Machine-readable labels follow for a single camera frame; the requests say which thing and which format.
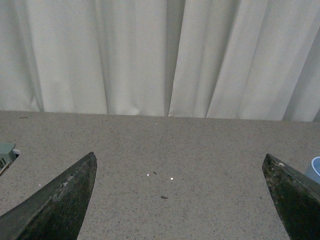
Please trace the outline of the left gripper dark right finger camera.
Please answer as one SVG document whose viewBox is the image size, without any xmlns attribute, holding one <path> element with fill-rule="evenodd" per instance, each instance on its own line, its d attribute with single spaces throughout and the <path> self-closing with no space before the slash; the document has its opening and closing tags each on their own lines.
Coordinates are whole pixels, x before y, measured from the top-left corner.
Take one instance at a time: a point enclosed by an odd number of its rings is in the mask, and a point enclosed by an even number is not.
<svg viewBox="0 0 320 240">
<path fill-rule="evenodd" d="M 291 240 L 320 238 L 320 184 L 277 157 L 262 164 L 269 194 Z"/>
</svg>

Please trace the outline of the left gripper dark left finger camera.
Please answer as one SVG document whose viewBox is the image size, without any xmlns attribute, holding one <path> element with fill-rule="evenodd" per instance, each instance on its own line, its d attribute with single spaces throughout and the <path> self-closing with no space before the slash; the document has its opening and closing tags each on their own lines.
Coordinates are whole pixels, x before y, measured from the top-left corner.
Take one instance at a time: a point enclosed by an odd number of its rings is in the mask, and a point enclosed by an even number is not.
<svg viewBox="0 0 320 240">
<path fill-rule="evenodd" d="M 88 153 L 1 215 L 2 240 L 75 240 L 92 196 L 97 158 Z"/>
</svg>

